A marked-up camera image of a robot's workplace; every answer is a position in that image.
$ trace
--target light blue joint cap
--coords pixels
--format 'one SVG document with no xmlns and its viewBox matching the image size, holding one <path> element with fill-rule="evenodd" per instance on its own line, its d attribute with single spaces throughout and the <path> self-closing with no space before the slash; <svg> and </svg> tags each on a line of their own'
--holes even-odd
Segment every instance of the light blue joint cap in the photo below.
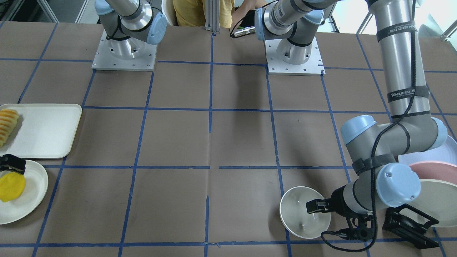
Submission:
<svg viewBox="0 0 457 257">
<path fill-rule="evenodd" d="M 375 124 L 376 121 L 370 115 L 361 115 L 346 121 L 341 126 L 341 136 L 344 144 L 349 144 L 354 138 Z"/>
<path fill-rule="evenodd" d="M 95 0 L 95 11 L 98 16 L 102 16 L 114 11 L 105 0 Z"/>
<path fill-rule="evenodd" d="M 265 34 L 263 32 L 262 22 L 262 8 L 255 10 L 254 26 L 256 27 L 255 35 L 257 36 L 257 39 L 259 39 L 260 41 L 265 41 Z"/>
<path fill-rule="evenodd" d="M 431 149 L 435 149 L 437 147 L 440 147 L 441 145 L 444 144 L 444 142 L 447 139 L 447 127 L 446 127 L 446 125 L 444 125 L 444 123 L 438 118 L 432 117 L 432 119 L 436 122 L 436 125 L 438 126 L 438 136 L 436 137 L 436 140 L 433 143 L 433 145 L 427 150 L 431 150 Z"/>
<path fill-rule="evenodd" d="M 419 196 L 420 180 L 408 165 L 389 163 L 377 175 L 376 191 L 387 206 L 398 207 Z"/>
<path fill-rule="evenodd" d="M 167 30 L 167 19 L 163 13 L 158 13 L 149 28 L 147 43 L 156 45 L 162 41 Z"/>
<path fill-rule="evenodd" d="M 307 13 L 303 18 L 309 21 L 312 24 L 320 25 L 322 18 L 324 17 L 323 10 L 313 10 Z"/>
</svg>

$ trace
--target pink bowl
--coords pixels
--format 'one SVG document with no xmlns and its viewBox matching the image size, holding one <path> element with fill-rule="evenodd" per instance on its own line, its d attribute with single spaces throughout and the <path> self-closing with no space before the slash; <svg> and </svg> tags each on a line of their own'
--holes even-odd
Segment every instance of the pink bowl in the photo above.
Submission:
<svg viewBox="0 0 457 257">
<path fill-rule="evenodd" d="M 457 185 L 457 166 L 442 161 L 420 161 L 410 164 L 420 179 L 436 179 Z"/>
</svg>

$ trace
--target yellow food item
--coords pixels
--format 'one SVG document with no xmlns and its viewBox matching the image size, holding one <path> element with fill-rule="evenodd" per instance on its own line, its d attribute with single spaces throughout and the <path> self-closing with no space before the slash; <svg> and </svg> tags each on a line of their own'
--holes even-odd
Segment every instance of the yellow food item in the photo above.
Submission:
<svg viewBox="0 0 457 257">
<path fill-rule="evenodd" d="M 24 175 L 10 172 L 0 177 L 0 200 L 4 203 L 21 196 L 26 187 Z"/>
<path fill-rule="evenodd" d="M 8 137 L 14 130 L 14 127 L 17 125 L 18 118 L 19 114 L 15 110 L 0 110 L 0 147 L 2 147 L 8 140 Z"/>
</svg>

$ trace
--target rectangular tray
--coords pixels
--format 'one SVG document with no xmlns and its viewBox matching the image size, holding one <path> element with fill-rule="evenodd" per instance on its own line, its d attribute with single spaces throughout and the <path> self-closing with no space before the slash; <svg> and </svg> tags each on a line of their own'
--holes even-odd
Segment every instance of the rectangular tray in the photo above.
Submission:
<svg viewBox="0 0 457 257">
<path fill-rule="evenodd" d="M 77 104 L 4 104 L 14 109 L 19 119 L 0 155 L 20 158 L 57 159 L 71 150 L 82 108 Z"/>
</svg>

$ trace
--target velcro strap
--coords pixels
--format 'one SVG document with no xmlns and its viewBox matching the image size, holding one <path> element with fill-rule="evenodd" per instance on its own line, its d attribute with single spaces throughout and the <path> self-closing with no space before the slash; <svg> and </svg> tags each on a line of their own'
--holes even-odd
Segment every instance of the velcro strap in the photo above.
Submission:
<svg viewBox="0 0 457 257">
<path fill-rule="evenodd" d="M 387 94 L 388 102 L 393 102 L 395 100 L 411 97 L 411 96 L 421 96 L 425 98 L 429 98 L 430 96 L 430 89 L 427 86 L 415 86 L 409 87 L 405 89 L 400 89 L 394 92 L 390 92 Z"/>
<path fill-rule="evenodd" d="M 392 154 L 377 155 L 375 157 L 370 157 L 366 160 L 358 159 L 353 164 L 352 167 L 357 175 L 365 171 L 369 171 L 372 168 L 377 168 L 388 163 L 396 162 Z"/>
<path fill-rule="evenodd" d="M 414 21 L 402 22 L 392 26 L 383 28 L 376 33 L 377 41 L 381 41 L 383 38 L 392 36 L 398 33 L 417 31 L 416 23 Z"/>
</svg>

